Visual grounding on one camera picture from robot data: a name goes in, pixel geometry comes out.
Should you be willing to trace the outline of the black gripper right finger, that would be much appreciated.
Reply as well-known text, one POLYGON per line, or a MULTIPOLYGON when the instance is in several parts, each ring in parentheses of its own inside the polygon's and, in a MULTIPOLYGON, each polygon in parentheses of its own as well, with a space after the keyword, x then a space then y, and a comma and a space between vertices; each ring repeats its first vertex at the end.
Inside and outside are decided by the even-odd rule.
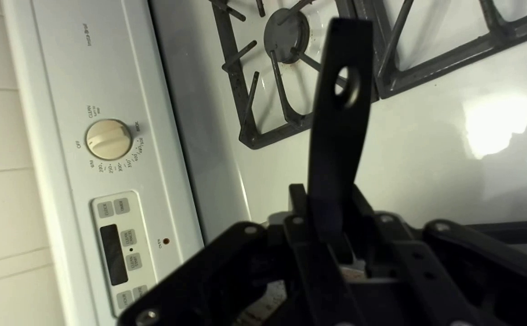
POLYGON ((415 231, 355 187, 333 207, 367 274, 340 292, 337 326, 527 326, 527 224, 434 220, 415 231))

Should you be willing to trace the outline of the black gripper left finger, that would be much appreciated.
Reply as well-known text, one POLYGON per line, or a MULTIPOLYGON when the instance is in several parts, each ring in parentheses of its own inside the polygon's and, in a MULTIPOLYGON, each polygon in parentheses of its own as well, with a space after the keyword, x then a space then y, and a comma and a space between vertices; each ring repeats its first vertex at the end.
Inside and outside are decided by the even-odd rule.
POLYGON ((118 318, 118 326, 230 326, 275 282, 286 301, 271 326, 360 326, 349 285, 311 229, 308 196, 291 186, 282 225, 235 224, 118 318))

